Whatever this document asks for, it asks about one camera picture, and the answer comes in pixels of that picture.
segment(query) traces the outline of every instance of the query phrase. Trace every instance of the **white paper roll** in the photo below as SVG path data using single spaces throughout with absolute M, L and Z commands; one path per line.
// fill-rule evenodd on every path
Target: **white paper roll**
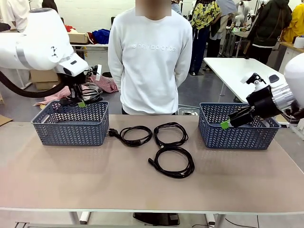
M 304 38 L 303 37 L 297 37 L 295 39 L 295 42 L 294 42 L 294 47 L 303 49 L 304 48 Z

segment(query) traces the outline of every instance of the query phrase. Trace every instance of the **yellow patterned jacket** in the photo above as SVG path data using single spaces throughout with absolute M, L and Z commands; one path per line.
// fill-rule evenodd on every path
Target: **yellow patterned jacket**
M 197 4 L 193 17 L 191 20 L 192 27 L 200 30 L 204 27 L 207 27 L 211 24 L 212 21 L 217 17 L 221 12 L 220 7 L 215 1 L 203 5 L 202 3 Z

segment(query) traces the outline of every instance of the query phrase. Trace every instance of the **blue plastic basket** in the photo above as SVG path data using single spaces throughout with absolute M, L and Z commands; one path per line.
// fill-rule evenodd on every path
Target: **blue plastic basket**
M 252 123 L 238 128 L 222 129 L 220 123 L 228 120 L 228 115 L 247 104 L 201 103 L 199 130 L 207 148 L 267 150 L 275 137 L 280 124 L 273 118 L 261 121 L 255 118 Z
M 109 128 L 108 102 L 62 106 L 59 101 L 49 103 L 32 124 L 43 145 L 100 146 Z

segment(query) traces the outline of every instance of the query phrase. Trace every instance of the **person in white shirt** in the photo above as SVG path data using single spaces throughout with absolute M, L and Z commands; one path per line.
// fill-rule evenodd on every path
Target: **person in white shirt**
M 18 32 L 23 32 L 27 27 L 29 11 L 28 0 L 7 0 L 8 19 Z
M 136 0 L 136 8 L 118 15 L 108 61 L 123 114 L 174 114 L 191 53 L 192 27 L 171 10 L 171 0 Z

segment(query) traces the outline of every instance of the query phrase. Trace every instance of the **person in yellow jacket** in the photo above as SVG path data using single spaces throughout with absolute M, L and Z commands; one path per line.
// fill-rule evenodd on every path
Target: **person in yellow jacket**
M 304 4 L 298 5 L 292 13 L 292 21 L 283 32 L 283 40 L 292 42 L 294 37 L 304 35 Z

